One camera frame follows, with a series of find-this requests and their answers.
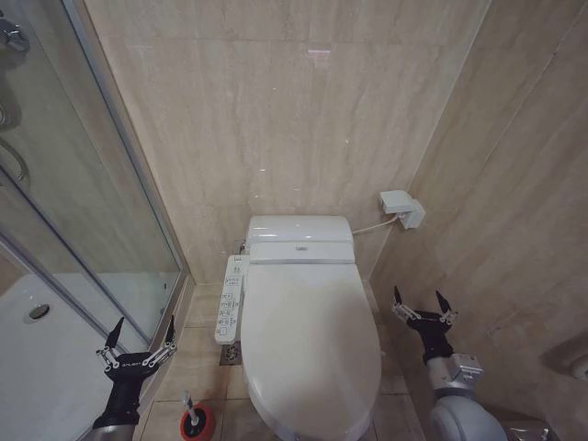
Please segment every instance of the tiled floor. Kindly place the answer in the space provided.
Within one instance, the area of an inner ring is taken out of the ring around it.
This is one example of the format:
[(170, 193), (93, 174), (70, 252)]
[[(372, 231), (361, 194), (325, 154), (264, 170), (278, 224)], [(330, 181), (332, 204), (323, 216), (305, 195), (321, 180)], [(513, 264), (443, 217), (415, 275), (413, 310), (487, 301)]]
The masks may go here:
[[(180, 439), (179, 420), (184, 413), (182, 392), (204, 401), (216, 418), (215, 440), (278, 440), (249, 401), (241, 366), (219, 366), (221, 347), (214, 342), (214, 326), (222, 285), (198, 285), (192, 299), (178, 351), (153, 404), (141, 416), (136, 441)], [(382, 381), (373, 424), (363, 441), (424, 441), (404, 378), (384, 329), (371, 288), (365, 283), (379, 329)]]

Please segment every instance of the shower drain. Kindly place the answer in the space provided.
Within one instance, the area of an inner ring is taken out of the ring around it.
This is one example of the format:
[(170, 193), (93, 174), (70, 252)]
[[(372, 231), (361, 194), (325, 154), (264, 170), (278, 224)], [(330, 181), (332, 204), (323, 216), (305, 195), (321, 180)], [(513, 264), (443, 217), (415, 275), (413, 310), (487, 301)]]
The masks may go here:
[(28, 313), (28, 317), (33, 320), (40, 320), (49, 314), (49, 310), (51, 307), (47, 303), (43, 303), (42, 305), (37, 305), (35, 308), (30, 310)]
[(219, 366), (236, 366), (242, 364), (241, 360), (241, 342), (235, 342), (232, 345), (223, 345), (220, 351)]

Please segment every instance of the red toilet brush holder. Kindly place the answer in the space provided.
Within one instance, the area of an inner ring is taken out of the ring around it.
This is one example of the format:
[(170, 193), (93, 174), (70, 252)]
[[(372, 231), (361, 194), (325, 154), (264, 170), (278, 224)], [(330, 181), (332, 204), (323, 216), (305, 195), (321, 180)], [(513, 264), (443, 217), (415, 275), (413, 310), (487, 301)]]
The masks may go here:
[(184, 412), (180, 421), (180, 434), (186, 441), (210, 441), (214, 435), (214, 414), (202, 403), (193, 408), (196, 419), (193, 420), (188, 411)]

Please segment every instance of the toilet brush holder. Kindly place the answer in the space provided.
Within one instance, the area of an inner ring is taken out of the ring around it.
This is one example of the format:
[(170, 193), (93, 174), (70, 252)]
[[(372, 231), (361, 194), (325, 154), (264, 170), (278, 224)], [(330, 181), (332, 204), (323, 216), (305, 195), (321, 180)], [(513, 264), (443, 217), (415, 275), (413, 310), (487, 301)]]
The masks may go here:
[(180, 420), (180, 434), (186, 441), (210, 441), (214, 435), (214, 414), (212, 410), (197, 402), (192, 403), (189, 394), (185, 392), (184, 404), (186, 411)]

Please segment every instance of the bidet seat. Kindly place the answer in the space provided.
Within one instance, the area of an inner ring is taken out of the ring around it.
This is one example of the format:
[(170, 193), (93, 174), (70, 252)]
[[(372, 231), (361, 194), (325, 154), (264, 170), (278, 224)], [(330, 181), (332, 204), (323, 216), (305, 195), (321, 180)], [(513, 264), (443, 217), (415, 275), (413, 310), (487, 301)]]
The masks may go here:
[(282, 439), (368, 429), (379, 338), (355, 264), (250, 265), (241, 344), (251, 400)]

